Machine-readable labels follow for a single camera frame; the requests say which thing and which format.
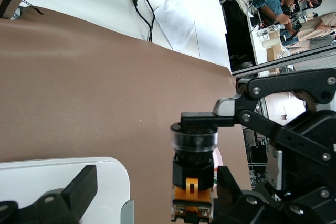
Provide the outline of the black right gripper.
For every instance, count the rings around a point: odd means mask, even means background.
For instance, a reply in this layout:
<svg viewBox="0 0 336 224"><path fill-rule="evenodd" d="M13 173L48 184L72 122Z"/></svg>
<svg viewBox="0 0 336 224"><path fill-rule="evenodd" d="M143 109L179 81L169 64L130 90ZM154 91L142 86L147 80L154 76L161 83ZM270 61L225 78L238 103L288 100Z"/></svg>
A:
<svg viewBox="0 0 336 224"><path fill-rule="evenodd" d="M335 95L335 69L306 70L241 79L232 98L219 99L212 112L183 112L180 129L202 133L244 125L271 139L282 151L281 198L285 223L335 223L335 112L314 111ZM287 125L255 112L257 102L271 94L293 92L311 104Z"/></svg>

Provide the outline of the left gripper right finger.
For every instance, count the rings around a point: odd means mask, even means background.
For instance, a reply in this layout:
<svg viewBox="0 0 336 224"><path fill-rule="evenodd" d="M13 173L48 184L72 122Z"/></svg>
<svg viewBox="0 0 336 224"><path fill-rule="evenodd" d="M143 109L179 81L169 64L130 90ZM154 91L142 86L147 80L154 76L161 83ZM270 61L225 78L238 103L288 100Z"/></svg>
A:
<svg viewBox="0 0 336 224"><path fill-rule="evenodd" d="M217 169L218 214L212 223L322 223L308 206L282 203L272 206L261 194L243 192L227 166Z"/></svg>

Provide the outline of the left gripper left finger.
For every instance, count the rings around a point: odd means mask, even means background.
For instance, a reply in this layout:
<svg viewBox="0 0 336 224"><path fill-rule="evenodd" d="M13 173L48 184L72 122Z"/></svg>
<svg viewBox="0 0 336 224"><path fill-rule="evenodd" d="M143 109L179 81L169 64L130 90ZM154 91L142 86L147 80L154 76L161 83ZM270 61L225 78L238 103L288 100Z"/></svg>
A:
<svg viewBox="0 0 336 224"><path fill-rule="evenodd" d="M45 194L25 208L2 201L1 223L79 223L97 191L97 168L87 165L59 193Z"/></svg>

